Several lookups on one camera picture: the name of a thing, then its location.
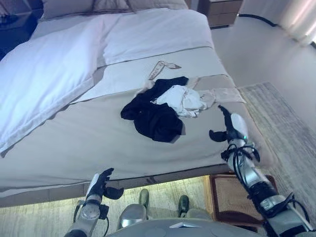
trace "wicker stool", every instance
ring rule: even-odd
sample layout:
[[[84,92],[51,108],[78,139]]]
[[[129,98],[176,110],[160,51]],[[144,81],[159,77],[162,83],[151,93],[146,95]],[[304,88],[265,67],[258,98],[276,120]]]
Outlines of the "wicker stool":
[[[275,180],[267,175],[276,188]],[[256,230],[263,223],[263,217],[257,212],[248,193],[235,175],[204,176],[206,210],[214,221],[250,227]]]

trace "nightstand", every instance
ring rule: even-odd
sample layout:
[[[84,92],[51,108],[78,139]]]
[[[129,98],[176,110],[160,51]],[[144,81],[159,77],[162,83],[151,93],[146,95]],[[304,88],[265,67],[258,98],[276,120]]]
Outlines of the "nightstand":
[[[235,22],[242,0],[199,0],[198,12],[207,16],[210,27],[229,26]]]
[[[0,26],[0,60],[21,43],[29,40],[37,25],[31,13],[21,14],[15,22]]]

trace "gray pillow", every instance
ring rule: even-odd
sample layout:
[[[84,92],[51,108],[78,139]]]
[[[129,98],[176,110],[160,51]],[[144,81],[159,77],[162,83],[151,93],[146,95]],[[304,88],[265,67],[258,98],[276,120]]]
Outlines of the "gray pillow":
[[[128,12],[151,8],[188,9],[185,0],[95,0],[95,12]]]
[[[95,0],[94,12],[125,12],[130,11],[125,0]]]
[[[169,9],[188,9],[185,0],[127,0],[130,2],[134,11],[150,9],[150,8],[163,8]]]
[[[89,13],[93,11],[94,0],[42,0],[44,5],[44,19],[54,17]]]

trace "clothing pile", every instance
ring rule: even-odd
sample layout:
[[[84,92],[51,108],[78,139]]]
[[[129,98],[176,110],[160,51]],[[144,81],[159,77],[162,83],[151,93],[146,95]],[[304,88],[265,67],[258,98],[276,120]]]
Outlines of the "clothing pile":
[[[186,77],[149,80],[123,108],[121,117],[134,120],[136,130],[154,141],[172,142],[182,134],[179,117],[196,118],[214,102],[245,103],[236,88],[195,91],[188,88],[188,81]]]

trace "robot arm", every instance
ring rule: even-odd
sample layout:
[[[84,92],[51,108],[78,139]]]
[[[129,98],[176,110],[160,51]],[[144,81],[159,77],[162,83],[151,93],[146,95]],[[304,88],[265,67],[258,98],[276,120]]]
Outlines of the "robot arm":
[[[253,147],[246,144],[248,130],[243,118],[238,114],[231,114],[222,106],[219,108],[224,114],[227,130],[210,130],[209,136],[216,142],[228,142],[228,149],[222,152],[222,159],[235,172],[257,211],[265,218],[264,227],[269,236],[286,237],[314,231],[309,222],[291,204],[294,201],[292,194],[287,198],[279,195],[271,182],[256,169],[252,159],[260,161],[260,157]]]
[[[86,194],[85,201],[79,201],[75,210],[74,223],[65,237],[90,237],[98,219],[107,218],[109,207],[102,205],[102,196],[110,199],[119,199],[124,189],[106,187],[106,181],[110,178],[114,169],[107,169],[102,174],[95,174]],[[76,219],[80,206],[82,209]]]

